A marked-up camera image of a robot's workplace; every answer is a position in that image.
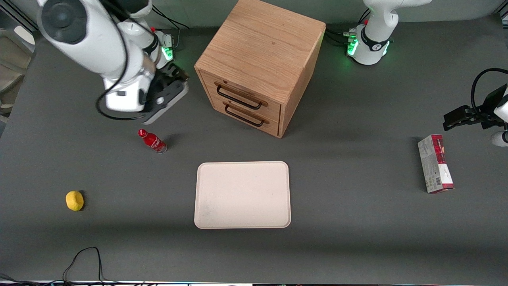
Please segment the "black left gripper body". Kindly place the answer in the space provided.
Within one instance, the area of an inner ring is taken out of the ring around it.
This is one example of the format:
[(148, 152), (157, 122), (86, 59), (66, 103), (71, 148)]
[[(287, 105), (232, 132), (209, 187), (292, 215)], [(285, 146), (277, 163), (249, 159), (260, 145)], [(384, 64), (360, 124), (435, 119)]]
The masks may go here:
[(473, 110), (473, 117), (481, 119), (481, 128), (488, 129), (492, 127), (502, 127), (507, 129), (507, 121), (502, 119), (499, 115), (494, 113), (497, 107), (501, 104), (507, 103), (507, 85), (503, 85), (493, 92), (490, 92), (481, 105), (475, 102), (475, 87), (472, 88), (470, 101)]

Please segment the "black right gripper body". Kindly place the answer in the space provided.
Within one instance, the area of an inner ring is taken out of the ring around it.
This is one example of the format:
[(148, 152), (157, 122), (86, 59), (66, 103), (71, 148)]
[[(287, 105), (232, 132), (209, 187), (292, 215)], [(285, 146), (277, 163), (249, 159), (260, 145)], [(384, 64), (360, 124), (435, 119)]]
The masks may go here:
[(156, 70), (146, 101), (145, 113), (156, 113), (168, 109), (178, 101), (177, 97), (183, 93), (188, 74), (178, 65), (165, 65)]

